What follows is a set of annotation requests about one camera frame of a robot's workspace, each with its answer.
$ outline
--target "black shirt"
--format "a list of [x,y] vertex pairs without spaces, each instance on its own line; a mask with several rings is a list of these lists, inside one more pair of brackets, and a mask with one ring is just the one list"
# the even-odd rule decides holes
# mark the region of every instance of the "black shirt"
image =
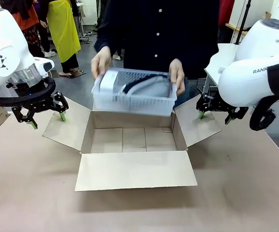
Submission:
[[[55,0],[39,0],[38,2],[40,3],[40,14],[38,15],[39,20],[46,22],[46,18],[47,18],[47,13],[48,13],[48,4],[51,1],[55,1]],[[72,12],[74,16],[78,16],[78,9],[77,9],[77,5],[76,5],[76,0],[70,0],[71,2],[71,7],[72,7]]]
[[113,55],[124,41],[124,67],[168,72],[178,58],[197,79],[218,52],[219,0],[109,0],[95,44]]

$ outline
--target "woman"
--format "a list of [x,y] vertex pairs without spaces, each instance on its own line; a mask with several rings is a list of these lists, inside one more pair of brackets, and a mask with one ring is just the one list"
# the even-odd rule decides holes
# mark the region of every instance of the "woman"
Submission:
[[[40,2],[41,2],[41,0],[38,0],[38,3],[33,5],[38,17],[40,17],[40,14],[41,14]],[[40,23],[38,23],[37,29],[39,31],[41,45],[42,45],[44,53],[45,53],[45,58],[50,58],[50,57],[55,56],[56,53],[54,51],[50,51],[50,43],[48,40],[47,28],[44,28]]]
[[0,0],[3,9],[8,10],[16,20],[28,43],[29,52],[34,57],[44,58],[36,25],[39,23],[33,8],[34,0]]
[[49,29],[61,62],[60,76],[75,78],[85,74],[79,70],[76,53],[81,49],[75,22],[72,16],[78,16],[75,0],[42,0],[40,23]]

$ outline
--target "hand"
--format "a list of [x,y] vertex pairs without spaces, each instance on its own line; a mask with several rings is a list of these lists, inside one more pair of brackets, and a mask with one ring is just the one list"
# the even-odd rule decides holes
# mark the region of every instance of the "hand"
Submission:
[[104,75],[112,61],[111,50],[109,47],[103,47],[91,60],[91,72],[96,80],[98,75]]
[[45,22],[40,20],[40,23],[41,23],[42,27],[47,28],[47,24]]
[[170,80],[177,85],[177,96],[185,92],[184,72],[182,63],[178,59],[174,59],[169,65]]

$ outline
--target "clear plastic container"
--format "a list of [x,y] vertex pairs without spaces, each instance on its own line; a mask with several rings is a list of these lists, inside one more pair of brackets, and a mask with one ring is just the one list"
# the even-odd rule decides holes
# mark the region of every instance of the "clear plastic container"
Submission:
[[97,110],[112,111],[112,112],[126,112],[143,115],[154,116],[170,116],[177,100],[177,87],[176,84],[172,84],[169,97],[145,97],[142,95],[126,95],[123,92],[119,92],[119,89],[124,84],[132,83],[143,77],[155,74],[155,75],[168,75],[165,72],[151,72],[132,69],[110,69],[118,71],[117,79],[115,80],[115,86],[113,92],[100,91],[100,83],[103,76],[99,76],[92,89],[94,98],[94,107]]

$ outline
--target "box flap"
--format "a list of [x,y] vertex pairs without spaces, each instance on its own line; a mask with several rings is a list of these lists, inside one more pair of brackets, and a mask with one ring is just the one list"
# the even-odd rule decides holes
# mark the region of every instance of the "box flap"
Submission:
[[69,104],[66,121],[63,122],[60,114],[54,112],[43,136],[80,151],[91,110],[68,98],[66,100]]
[[206,112],[204,117],[199,119],[196,109],[199,98],[200,95],[175,108],[176,119],[180,123],[187,147],[221,131],[211,112]]
[[83,154],[75,191],[196,186],[186,151]]

